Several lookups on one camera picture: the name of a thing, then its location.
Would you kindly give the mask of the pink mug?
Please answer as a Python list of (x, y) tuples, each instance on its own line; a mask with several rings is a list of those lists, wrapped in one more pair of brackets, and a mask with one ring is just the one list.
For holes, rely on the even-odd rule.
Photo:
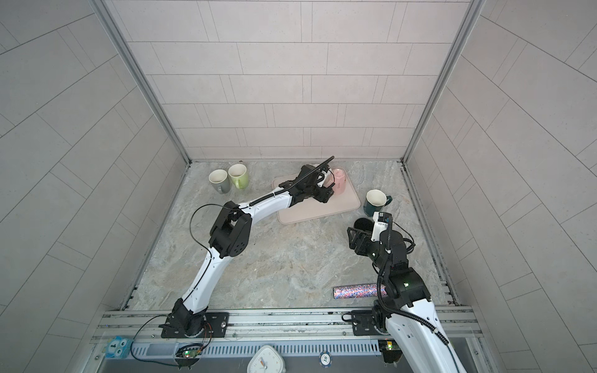
[(335, 195), (341, 195), (345, 192), (347, 175), (343, 169), (333, 169), (333, 191)]

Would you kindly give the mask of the dark green mug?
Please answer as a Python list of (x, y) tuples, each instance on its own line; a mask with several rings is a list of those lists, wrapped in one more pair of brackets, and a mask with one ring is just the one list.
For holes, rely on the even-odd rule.
[(390, 195), (386, 195), (384, 192), (377, 189), (370, 190), (365, 196), (363, 211), (368, 217), (372, 217), (376, 212), (381, 211), (392, 201), (393, 198)]

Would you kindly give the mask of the light green mug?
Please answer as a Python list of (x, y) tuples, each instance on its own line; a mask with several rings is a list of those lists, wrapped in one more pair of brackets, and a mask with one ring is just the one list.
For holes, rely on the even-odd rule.
[(228, 174), (231, 183), (235, 186), (236, 189), (244, 190), (248, 187), (249, 175), (247, 167), (244, 164), (237, 163), (233, 166), (230, 166)]

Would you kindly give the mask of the grey mug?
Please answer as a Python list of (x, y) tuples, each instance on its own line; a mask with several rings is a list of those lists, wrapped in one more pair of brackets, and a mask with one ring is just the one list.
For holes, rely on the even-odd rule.
[(228, 194), (231, 191), (232, 185), (226, 170), (216, 169), (209, 174), (208, 179), (219, 194)]

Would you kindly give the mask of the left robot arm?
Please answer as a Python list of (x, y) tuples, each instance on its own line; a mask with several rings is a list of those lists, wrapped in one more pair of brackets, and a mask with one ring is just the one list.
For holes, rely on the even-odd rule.
[(247, 248), (253, 225), (306, 199), (326, 204), (334, 194), (332, 185), (324, 185), (332, 174), (330, 162), (333, 159), (331, 156), (318, 166), (304, 165), (295, 179), (280, 183), (258, 199), (241, 204), (229, 201), (222, 205), (210, 229), (205, 261), (191, 287), (177, 299), (165, 323), (160, 325), (162, 338), (193, 338), (208, 330), (206, 313), (211, 294), (229, 262)]

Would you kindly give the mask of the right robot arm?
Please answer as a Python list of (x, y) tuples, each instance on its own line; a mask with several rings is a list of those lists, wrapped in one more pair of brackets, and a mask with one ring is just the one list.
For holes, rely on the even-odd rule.
[(372, 232), (348, 228), (347, 233), (349, 248), (371, 259), (377, 270), (373, 323), (397, 342), (412, 371), (465, 372), (438, 319), (431, 293), (408, 262), (413, 239), (388, 225)]

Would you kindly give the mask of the pink plastic tray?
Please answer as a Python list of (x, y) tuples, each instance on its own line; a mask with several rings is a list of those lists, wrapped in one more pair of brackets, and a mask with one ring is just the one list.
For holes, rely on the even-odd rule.
[(278, 212), (279, 222), (283, 225), (290, 225), (359, 209), (362, 202), (354, 189), (348, 172), (342, 167), (339, 169), (345, 173), (345, 191), (342, 194), (334, 194), (327, 203), (309, 198), (290, 208), (283, 209)]

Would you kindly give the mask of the glittery cylindrical bottle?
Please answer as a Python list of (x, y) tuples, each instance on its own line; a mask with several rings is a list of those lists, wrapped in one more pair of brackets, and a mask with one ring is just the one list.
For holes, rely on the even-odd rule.
[(351, 284), (333, 288), (334, 299), (371, 298), (376, 297), (378, 287), (376, 284)]

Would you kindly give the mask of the right circuit board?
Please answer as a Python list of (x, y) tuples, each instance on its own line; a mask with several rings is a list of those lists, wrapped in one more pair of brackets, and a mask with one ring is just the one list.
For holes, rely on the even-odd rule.
[(403, 357), (403, 351), (394, 340), (378, 340), (379, 352), (386, 364), (397, 364)]

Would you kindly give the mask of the circuit board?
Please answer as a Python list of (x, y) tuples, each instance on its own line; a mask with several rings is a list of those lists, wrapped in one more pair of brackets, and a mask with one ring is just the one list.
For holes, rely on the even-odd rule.
[(386, 364), (397, 364), (403, 357), (403, 351), (394, 340), (378, 340), (379, 352)]
[(175, 353), (177, 364), (180, 367), (190, 368), (201, 359), (204, 347), (203, 343), (192, 343), (182, 346)]

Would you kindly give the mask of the white kitchen timer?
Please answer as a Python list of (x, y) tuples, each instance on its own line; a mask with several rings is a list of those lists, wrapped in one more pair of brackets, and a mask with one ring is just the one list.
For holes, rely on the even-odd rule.
[(264, 345), (252, 357), (248, 373), (286, 373), (285, 360), (272, 346)]

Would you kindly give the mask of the left circuit board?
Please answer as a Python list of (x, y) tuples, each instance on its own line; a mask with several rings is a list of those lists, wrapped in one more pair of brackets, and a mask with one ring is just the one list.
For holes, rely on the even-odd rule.
[(203, 343), (192, 343), (182, 346), (175, 353), (177, 364), (180, 367), (190, 368), (201, 359), (204, 347)]

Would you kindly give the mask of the blue owl sticker box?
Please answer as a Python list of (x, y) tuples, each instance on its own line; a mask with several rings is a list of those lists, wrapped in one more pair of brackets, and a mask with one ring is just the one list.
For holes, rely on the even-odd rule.
[(105, 349), (105, 358), (107, 359), (127, 359), (131, 352), (132, 340), (129, 338), (116, 336)]

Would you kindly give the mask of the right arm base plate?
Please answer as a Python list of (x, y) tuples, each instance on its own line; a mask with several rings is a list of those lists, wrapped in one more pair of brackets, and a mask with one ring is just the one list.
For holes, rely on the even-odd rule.
[(386, 330), (383, 314), (373, 309), (344, 312), (341, 319), (351, 325), (356, 337), (390, 335)]

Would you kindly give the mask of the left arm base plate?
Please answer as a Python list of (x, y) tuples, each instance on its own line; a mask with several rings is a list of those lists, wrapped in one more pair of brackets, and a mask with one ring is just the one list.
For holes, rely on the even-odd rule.
[(200, 312), (194, 315), (169, 314), (164, 323), (160, 337), (167, 338), (223, 338), (228, 327), (228, 312)]

